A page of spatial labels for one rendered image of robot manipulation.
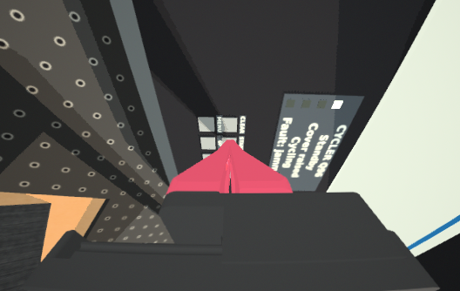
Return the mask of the cream benchtop instrument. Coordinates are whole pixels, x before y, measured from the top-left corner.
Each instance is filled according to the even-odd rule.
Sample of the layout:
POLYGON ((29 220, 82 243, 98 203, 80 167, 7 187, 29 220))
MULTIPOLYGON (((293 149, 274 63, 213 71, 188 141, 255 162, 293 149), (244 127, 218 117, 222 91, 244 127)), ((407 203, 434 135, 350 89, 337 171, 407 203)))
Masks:
POLYGON ((460 0, 110 3, 169 184, 233 139, 460 291, 460 0))

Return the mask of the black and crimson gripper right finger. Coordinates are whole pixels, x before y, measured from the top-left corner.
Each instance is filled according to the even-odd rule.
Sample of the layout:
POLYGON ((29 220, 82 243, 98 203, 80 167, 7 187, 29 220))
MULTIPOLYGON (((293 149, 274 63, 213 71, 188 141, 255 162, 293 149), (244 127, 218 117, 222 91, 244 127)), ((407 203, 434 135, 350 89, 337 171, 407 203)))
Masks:
POLYGON ((263 164, 230 139, 232 193, 292 193, 288 179, 263 164))

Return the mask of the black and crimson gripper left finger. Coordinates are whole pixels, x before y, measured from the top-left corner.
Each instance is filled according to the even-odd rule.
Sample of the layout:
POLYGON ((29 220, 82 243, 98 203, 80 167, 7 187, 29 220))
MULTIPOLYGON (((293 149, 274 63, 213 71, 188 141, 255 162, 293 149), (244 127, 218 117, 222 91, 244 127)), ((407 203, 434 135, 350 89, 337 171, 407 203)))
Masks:
POLYGON ((214 153, 172 179, 173 191, 218 191, 229 193, 230 139, 214 153))

